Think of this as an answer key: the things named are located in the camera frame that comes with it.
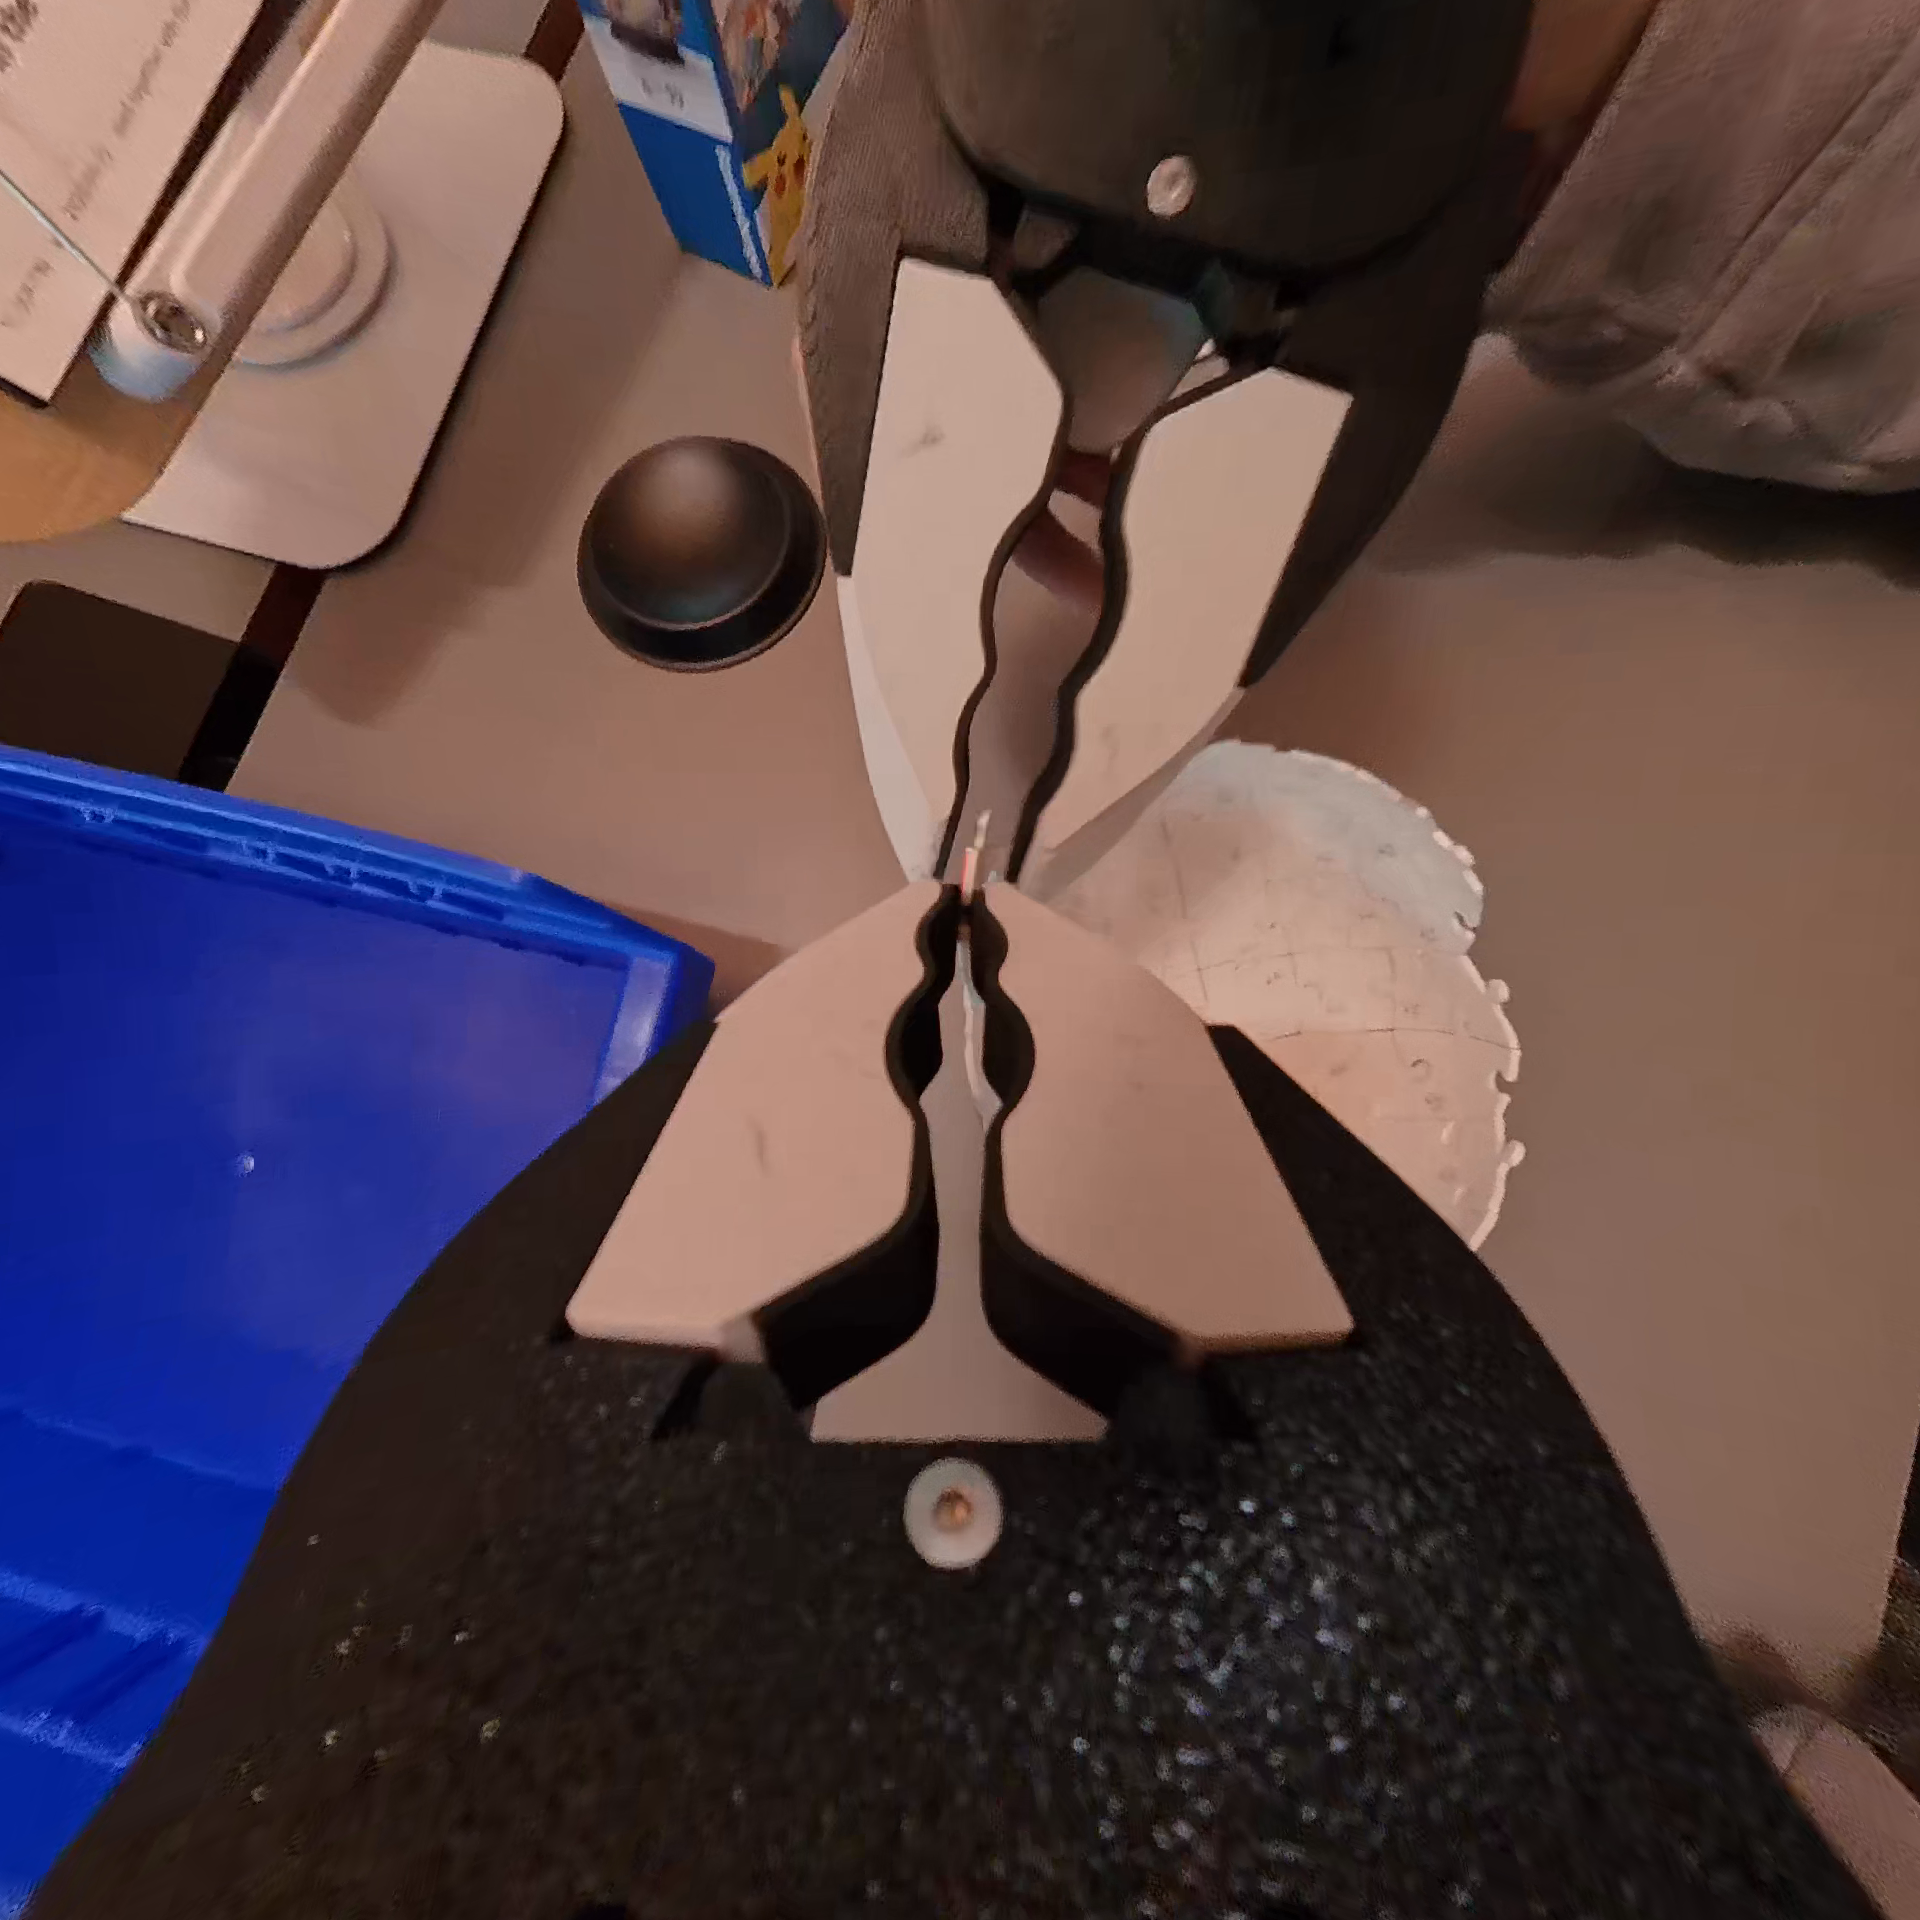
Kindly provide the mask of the white plastic holder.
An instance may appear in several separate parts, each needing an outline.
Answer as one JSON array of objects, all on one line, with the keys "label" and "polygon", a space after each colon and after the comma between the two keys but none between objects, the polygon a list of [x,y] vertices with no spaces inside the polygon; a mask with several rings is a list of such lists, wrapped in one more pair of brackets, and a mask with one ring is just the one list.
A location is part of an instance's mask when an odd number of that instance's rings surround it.
[{"label": "white plastic holder", "polygon": [[170,400],[238,342],[439,12],[294,12],[89,338],[88,357],[113,392]]}]

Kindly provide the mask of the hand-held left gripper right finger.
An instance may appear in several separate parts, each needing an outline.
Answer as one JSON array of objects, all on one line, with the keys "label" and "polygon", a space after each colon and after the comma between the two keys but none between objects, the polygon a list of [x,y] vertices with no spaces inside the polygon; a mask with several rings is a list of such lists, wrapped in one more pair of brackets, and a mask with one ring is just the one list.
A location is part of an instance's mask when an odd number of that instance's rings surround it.
[{"label": "hand-held left gripper right finger", "polygon": [[972,902],[972,984],[998,1104],[980,1302],[1010,1356],[1113,1417],[1164,1372],[1353,1336],[1215,1030],[1175,990],[1012,884]]}]

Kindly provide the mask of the blue plastic bin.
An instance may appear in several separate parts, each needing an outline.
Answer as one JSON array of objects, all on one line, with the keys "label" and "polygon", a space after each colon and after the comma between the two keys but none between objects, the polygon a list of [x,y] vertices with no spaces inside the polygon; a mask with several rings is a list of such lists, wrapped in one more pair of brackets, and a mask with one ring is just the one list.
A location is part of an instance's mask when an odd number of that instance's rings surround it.
[{"label": "blue plastic bin", "polygon": [[4,1916],[160,1728],[372,1333],[711,990],[526,870],[4,748]]}]

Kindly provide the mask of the half-built cartoon puzzle ball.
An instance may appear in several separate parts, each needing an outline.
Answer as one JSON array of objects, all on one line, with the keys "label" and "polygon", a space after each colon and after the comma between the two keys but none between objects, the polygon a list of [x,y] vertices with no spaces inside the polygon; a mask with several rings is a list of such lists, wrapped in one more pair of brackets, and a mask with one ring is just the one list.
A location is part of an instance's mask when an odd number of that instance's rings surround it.
[{"label": "half-built cartoon puzzle ball", "polygon": [[1220,738],[1051,908],[1231,1025],[1474,1251],[1526,1146],[1472,852],[1376,776]]}]

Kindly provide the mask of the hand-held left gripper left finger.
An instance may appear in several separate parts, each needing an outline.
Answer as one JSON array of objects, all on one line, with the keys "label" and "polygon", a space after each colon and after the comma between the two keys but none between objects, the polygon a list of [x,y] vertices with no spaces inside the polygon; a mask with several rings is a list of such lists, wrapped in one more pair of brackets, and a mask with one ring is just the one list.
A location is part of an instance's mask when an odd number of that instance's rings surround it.
[{"label": "hand-held left gripper left finger", "polygon": [[756,1363],[812,1409],[921,1331],[959,908],[913,880],[711,1025],[568,1302],[576,1338]]}]

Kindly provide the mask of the person's beige clothing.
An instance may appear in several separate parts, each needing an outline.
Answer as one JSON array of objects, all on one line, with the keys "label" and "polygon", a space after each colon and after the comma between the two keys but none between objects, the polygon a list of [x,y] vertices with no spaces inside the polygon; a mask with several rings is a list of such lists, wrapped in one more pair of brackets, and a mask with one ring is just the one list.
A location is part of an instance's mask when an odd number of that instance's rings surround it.
[{"label": "person's beige clothing", "polygon": [[1919,1916],[1915,1645],[1887,1637],[1836,1694],[1750,1638],[1713,1649],[1746,1730],[1882,1916]]}]

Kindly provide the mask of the person's right forearm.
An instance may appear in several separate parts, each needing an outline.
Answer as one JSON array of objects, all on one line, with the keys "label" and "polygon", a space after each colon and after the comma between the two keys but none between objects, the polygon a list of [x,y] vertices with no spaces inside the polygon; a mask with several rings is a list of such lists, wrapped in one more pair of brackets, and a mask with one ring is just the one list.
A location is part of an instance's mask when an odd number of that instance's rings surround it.
[{"label": "person's right forearm", "polygon": [[1487,326],[1672,464],[1915,492],[1915,5],[1655,5]]}]

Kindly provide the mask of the colourful cartoon puzzle box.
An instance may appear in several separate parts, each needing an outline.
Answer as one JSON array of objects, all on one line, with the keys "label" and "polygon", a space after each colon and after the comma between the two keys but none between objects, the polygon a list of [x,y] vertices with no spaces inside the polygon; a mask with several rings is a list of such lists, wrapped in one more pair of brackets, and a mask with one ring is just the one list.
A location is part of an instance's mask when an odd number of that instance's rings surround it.
[{"label": "colourful cartoon puzzle box", "polygon": [[582,3],[679,248],[763,286],[800,258],[849,3]]}]

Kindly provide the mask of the person's right hand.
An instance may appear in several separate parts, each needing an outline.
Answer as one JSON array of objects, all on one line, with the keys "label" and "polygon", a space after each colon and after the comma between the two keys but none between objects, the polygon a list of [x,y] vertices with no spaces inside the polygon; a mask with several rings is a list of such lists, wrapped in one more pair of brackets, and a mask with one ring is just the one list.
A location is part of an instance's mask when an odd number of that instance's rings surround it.
[{"label": "person's right hand", "polygon": [[[1028,581],[1087,612],[1099,610],[1106,590],[1106,562],[1097,532],[1111,482],[1113,454],[1110,450],[1067,449],[1039,516],[1025,529],[1012,554],[1012,565]],[[1094,537],[1083,537],[1060,516],[1065,502],[1094,512]]]}]

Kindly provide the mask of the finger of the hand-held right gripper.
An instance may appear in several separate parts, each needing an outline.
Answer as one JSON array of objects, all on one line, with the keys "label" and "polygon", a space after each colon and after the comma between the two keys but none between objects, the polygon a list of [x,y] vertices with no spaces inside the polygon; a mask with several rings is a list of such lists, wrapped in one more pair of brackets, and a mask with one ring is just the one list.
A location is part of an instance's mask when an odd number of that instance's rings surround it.
[{"label": "finger of the hand-held right gripper", "polygon": [[1064,891],[1239,705],[1352,406],[1305,374],[1238,373],[1174,400],[1124,450],[1102,524],[1106,598],[1060,685],[1012,882]]},{"label": "finger of the hand-held right gripper", "polygon": [[851,571],[834,579],[872,795],[905,880],[939,880],[993,678],[993,604],[1050,492],[1065,392],[986,276],[907,258],[886,332]]}]

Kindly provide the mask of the black round ball stand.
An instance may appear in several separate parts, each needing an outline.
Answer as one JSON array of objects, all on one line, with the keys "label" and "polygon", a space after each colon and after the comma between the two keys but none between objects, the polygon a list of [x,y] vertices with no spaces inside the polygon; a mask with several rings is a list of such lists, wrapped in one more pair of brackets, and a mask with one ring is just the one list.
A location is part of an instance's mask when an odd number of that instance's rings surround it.
[{"label": "black round ball stand", "polygon": [[681,675],[755,660],[828,571],[819,501],[775,453],[667,438],[617,467],[579,542],[579,590],[620,653]]}]

